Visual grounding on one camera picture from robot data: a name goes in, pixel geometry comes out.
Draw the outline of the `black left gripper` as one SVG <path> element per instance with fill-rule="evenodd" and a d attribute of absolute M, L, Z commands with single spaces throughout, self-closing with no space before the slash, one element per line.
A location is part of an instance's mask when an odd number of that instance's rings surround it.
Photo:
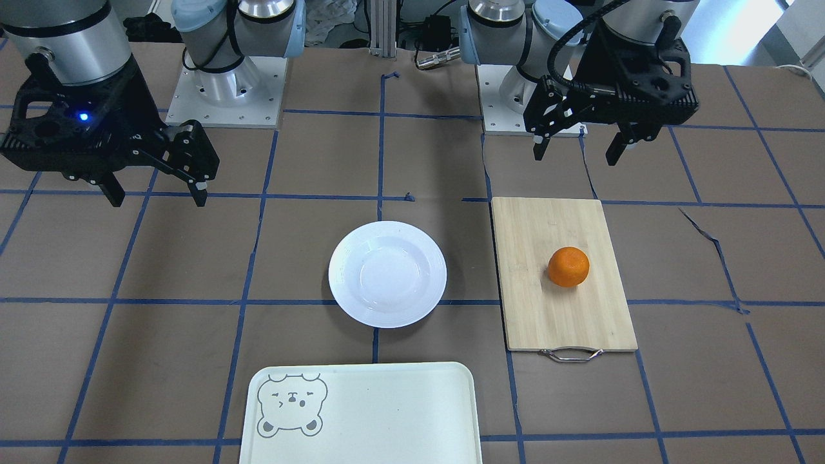
<path fill-rule="evenodd" d="M 557 82 L 544 75 L 525 108 L 525 129 L 533 134 L 533 155 L 542 161 L 549 137 L 580 122 L 618 124 L 606 150 L 616 166 L 628 143 L 652 140 L 664 124 L 682 124 L 699 109 L 690 55 L 678 36 L 681 21 L 657 21 L 652 43 L 636 43 L 596 26 L 574 78 Z"/>

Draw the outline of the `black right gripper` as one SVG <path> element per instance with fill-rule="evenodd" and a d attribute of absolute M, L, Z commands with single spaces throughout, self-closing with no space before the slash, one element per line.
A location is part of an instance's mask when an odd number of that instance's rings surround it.
<path fill-rule="evenodd" d="M 58 171 L 66 179 L 97 183 L 120 208 L 126 192 L 116 171 L 153 167 L 189 185 L 198 208 L 219 157 L 201 123 L 169 126 L 136 59 L 98 82 L 68 86 L 48 70 L 43 53 L 24 61 L 30 76 L 15 97 L 2 155 L 26 171 Z"/>

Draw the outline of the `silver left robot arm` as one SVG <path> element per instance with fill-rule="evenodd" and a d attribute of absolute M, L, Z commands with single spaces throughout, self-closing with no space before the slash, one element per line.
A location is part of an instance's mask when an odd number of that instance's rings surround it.
<path fill-rule="evenodd" d="M 566 1 L 469 1 L 460 13 L 462 61 L 513 66 L 534 83 L 522 112 L 536 160 L 579 123 L 616 124 L 613 166 L 628 145 L 655 140 L 699 109 L 681 38 L 696 1 L 606 1 L 583 15 Z"/>

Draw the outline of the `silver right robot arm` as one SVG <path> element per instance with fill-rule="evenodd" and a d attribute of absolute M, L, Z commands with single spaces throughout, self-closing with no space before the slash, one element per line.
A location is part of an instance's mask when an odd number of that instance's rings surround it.
<path fill-rule="evenodd" d="M 270 102 L 255 57 L 298 57 L 304 1 L 174 1 L 183 70 L 202 102 L 238 108 Z M 116 171 L 150 166 L 208 197 L 219 157 L 204 115 L 161 120 L 127 31 L 109 1 L 3 1 L 2 30 L 30 72 L 15 97 L 2 156 L 26 171 L 56 171 L 100 188 L 115 208 Z"/>

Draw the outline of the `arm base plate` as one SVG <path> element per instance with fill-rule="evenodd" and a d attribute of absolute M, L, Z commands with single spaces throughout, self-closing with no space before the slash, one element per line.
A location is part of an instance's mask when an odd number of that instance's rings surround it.
<path fill-rule="evenodd" d="M 531 136 L 523 118 L 536 83 L 514 66 L 477 65 L 478 96 L 487 135 Z"/>
<path fill-rule="evenodd" d="M 206 128 L 277 129 L 289 59 L 246 57 L 225 73 L 183 68 L 165 123 L 198 120 Z"/>

